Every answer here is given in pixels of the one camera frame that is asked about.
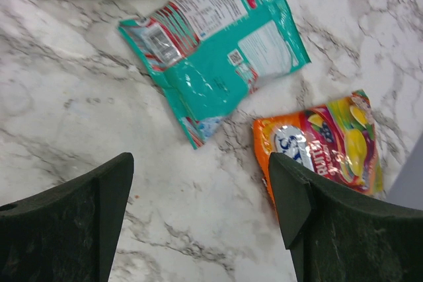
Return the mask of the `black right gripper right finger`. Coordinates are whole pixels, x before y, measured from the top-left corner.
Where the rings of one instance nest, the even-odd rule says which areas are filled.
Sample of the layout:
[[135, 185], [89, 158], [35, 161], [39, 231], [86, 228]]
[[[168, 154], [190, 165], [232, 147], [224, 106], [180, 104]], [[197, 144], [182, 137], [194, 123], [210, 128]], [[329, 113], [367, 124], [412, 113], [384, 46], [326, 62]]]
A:
[[298, 281], [421, 281], [422, 212], [326, 179], [282, 153], [269, 175]]

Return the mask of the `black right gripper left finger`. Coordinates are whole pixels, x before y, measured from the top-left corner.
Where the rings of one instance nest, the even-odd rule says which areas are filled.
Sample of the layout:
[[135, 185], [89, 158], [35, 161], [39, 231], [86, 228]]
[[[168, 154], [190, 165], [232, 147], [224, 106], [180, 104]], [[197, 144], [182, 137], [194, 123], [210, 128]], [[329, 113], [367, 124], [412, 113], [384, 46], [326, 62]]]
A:
[[108, 281], [134, 175], [122, 153], [1, 206], [2, 281]]

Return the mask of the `teal mint candy bag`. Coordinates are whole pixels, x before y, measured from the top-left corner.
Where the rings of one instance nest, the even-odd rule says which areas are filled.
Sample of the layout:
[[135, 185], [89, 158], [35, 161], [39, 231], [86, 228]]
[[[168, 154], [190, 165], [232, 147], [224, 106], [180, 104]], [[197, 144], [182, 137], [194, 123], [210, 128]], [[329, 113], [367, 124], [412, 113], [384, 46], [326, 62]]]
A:
[[286, 0], [171, 0], [118, 29], [193, 148], [246, 96], [310, 61]]

